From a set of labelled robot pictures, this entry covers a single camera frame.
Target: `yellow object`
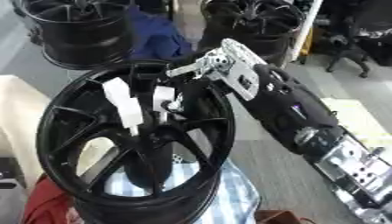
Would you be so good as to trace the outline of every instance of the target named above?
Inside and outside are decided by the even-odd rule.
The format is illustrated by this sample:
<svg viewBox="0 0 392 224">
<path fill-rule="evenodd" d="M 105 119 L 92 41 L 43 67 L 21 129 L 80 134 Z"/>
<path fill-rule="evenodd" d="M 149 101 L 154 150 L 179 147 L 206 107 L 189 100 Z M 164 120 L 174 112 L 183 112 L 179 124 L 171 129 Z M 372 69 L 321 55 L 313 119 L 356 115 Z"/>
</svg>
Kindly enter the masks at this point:
<svg viewBox="0 0 392 224">
<path fill-rule="evenodd" d="M 311 52 L 312 48 L 312 41 L 313 41 L 313 28 L 309 30 L 308 36 L 306 36 L 306 41 L 301 49 L 302 56 L 308 56 Z"/>
<path fill-rule="evenodd" d="M 375 120 L 360 101 L 322 99 L 328 108 L 337 111 L 340 125 L 348 129 L 369 149 L 387 148 L 381 157 L 392 163 L 392 136 Z"/>
</svg>

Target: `stacked wheel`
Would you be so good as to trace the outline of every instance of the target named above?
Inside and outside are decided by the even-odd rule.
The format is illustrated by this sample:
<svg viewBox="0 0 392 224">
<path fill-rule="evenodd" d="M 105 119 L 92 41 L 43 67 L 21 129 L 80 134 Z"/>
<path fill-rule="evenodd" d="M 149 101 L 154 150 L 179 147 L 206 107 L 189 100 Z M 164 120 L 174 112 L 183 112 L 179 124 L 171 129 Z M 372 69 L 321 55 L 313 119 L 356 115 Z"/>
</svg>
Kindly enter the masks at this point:
<svg viewBox="0 0 392 224">
<path fill-rule="evenodd" d="M 281 66 L 302 13 L 283 0 L 206 0 L 201 4 L 206 29 L 199 48 L 213 48 L 224 38 L 242 42 L 256 54 Z"/>
<path fill-rule="evenodd" d="M 130 0 L 22 4 L 40 29 L 45 58 L 67 69 L 91 69 L 127 58 L 133 46 L 130 6 Z"/>
</svg>

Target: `chair leg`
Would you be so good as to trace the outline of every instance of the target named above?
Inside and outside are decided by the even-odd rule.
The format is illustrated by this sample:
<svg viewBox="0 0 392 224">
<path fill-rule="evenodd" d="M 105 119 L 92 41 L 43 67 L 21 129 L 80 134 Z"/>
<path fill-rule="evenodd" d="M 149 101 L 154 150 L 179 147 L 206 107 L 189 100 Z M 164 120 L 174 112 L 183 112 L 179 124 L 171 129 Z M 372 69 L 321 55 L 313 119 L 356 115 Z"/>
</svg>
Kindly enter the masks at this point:
<svg viewBox="0 0 392 224">
<path fill-rule="evenodd" d="M 338 61 L 343 57 L 343 52 L 340 52 L 336 54 L 331 62 L 329 63 L 328 67 L 325 69 L 326 72 L 331 73 L 333 72 L 333 68 L 335 67 L 335 64 L 338 63 Z"/>
<path fill-rule="evenodd" d="M 368 77 L 368 73 L 370 71 L 370 68 L 368 67 L 368 65 L 363 61 L 363 57 L 358 57 L 358 56 L 354 56 L 351 54 L 345 55 L 346 58 L 352 60 L 353 62 L 355 62 L 356 64 L 358 64 L 358 66 L 360 66 L 360 68 L 362 69 L 362 73 L 360 73 L 360 77 L 361 78 L 367 78 Z"/>
</svg>

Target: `white plastic part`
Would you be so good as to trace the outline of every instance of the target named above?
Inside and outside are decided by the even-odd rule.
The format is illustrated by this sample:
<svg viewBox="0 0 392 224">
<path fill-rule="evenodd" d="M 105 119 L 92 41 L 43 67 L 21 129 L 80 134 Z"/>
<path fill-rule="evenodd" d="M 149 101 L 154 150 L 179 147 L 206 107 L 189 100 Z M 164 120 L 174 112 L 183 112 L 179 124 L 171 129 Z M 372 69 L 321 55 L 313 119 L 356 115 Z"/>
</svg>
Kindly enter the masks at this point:
<svg viewBox="0 0 392 224">
<path fill-rule="evenodd" d="M 153 110 L 157 112 L 167 112 L 162 108 L 163 102 L 173 102 L 175 100 L 175 89 L 173 87 L 157 86 L 153 96 Z"/>
<path fill-rule="evenodd" d="M 120 78 L 103 83 L 106 98 L 117 107 L 122 126 L 129 129 L 132 136 L 138 135 L 137 125 L 144 122 L 139 100 L 130 97 L 130 86 Z"/>
<path fill-rule="evenodd" d="M 294 45 L 294 48 L 291 53 L 291 60 L 295 61 L 297 60 L 299 54 L 301 53 L 302 46 L 304 45 L 304 42 L 306 41 L 306 37 L 309 34 L 309 31 L 313 27 L 313 22 L 314 19 L 316 18 L 317 14 L 319 13 L 321 4 L 323 3 L 324 0 L 314 0 L 313 4 L 311 5 L 311 9 L 309 10 L 309 13 L 306 16 L 306 20 L 304 21 L 304 24 L 302 25 L 301 31 L 296 39 L 296 43 Z"/>
</svg>

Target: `chair wheel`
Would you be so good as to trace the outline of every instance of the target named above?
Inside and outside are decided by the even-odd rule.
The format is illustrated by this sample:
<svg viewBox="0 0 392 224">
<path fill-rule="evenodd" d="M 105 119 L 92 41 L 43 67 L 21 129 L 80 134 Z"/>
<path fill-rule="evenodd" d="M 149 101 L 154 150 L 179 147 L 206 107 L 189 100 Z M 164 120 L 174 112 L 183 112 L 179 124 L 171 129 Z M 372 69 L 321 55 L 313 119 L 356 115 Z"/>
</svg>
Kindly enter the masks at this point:
<svg viewBox="0 0 392 224">
<path fill-rule="evenodd" d="M 360 77 L 362 78 L 362 79 L 365 79 L 365 78 L 367 78 L 368 77 L 368 73 L 360 73 Z"/>
<path fill-rule="evenodd" d="M 299 56 L 299 58 L 298 58 L 298 61 L 299 61 L 299 64 L 301 64 L 301 65 L 305 65 L 306 64 L 306 61 L 307 61 L 307 56 L 305 56 L 305 55 L 301 55 L 301 56 Z"/>
</svg>

